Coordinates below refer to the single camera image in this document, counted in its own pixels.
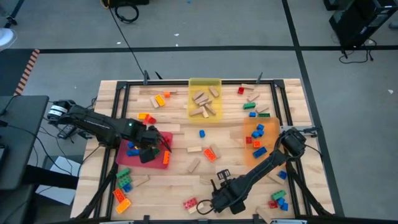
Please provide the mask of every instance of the red tray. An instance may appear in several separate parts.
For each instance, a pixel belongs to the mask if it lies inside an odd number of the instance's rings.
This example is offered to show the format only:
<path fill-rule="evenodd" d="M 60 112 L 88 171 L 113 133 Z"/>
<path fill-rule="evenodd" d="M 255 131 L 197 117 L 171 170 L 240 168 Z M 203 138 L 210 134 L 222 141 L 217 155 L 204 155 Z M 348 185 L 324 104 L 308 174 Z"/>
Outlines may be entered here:
<path fill-rule="evenodd" d="M 170 148 L 172 147 L 173 143 L 173 134 L 169 132 L 160 132 L 161 135 L 165 139 L 168 139 L 168 144 Z M 168 164 L 163 164 L 164 152 L 167 150 L 166 147 L 161 144 L 159 147 L 159 155 L 153 161 L 147 163 L 141 163 L 139 160 L 139 156 L 128 156 L 126 154 L 129 147 L 127 146 L 129 141 L 123 140 L 119 146 L 118 156 L 116 158 L 116 163 L 119 165 L 131 166 L 131 167 L 147 167 L 147 168 L 155 168 L 155 169 L 167 169 Z"/>

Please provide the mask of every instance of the concrete floor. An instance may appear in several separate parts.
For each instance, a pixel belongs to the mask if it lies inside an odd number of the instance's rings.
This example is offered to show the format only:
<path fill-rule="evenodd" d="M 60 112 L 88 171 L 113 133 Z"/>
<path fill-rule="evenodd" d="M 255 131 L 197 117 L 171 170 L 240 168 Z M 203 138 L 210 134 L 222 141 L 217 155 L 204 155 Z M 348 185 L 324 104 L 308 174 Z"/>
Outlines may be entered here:
<path fill-rule="evenodd" d="M 322 1 L 288 2 L 300 45 L 336 45 L 328 25 L 332 13 Z M 139 9 L 136 23 L 119 22 L 131 47 L 293 46 L 281 0 L 191 0 L 190 4 L 185 0 L 152 0 Z M 110 13 L 97 0 L 25 0 L 17 20 L 19 25 L 13 28 L 19 38 L 13 48 L 126 47 Z M 393 20 L 398 21 L 398 14 Z M 379 45 L 398 45 L 398 31 L 389 30 L 387 23 L 372 38 Z M 263 78 L 302 77 L 294 51 L 136 55 L 143 69 L 150 74 L 157 71 L 164 78 L 255 78 L 260 72 L 264 72 Z M 337 51 L 303 52 L 345 215 L 398 220 L 394 210 L 398 181 L 393 164 L 398 159 L 398 51 L 375 50 L 373 62 L 350 65 L 339 63 L 340 55 Z M 350 57 L 363 58 L 364 52 Z M 88 105 L 100 80 L 140 78 L 130 53 L 40 54 L 24 94 Z M 56 133 L 52 127 L 47 130 Z M 53 139 L 39 137 L 45 139 L 50 155 L 61 155 Z M 85 142 L 81 138 L 76 138 L 75 144 L 60 143 L 68 155 L 83 155 Z M 41 162 L 44 154 L 38 151 Z M 34 160 L 32 156 L 30 162 L 34 164 Z M 53 216 L 46 219 L 50 210 Z M 42 208 L 39 219 L 67 218 L 66 211 L 68 208 L 54 209 L 52 205 Z"/>

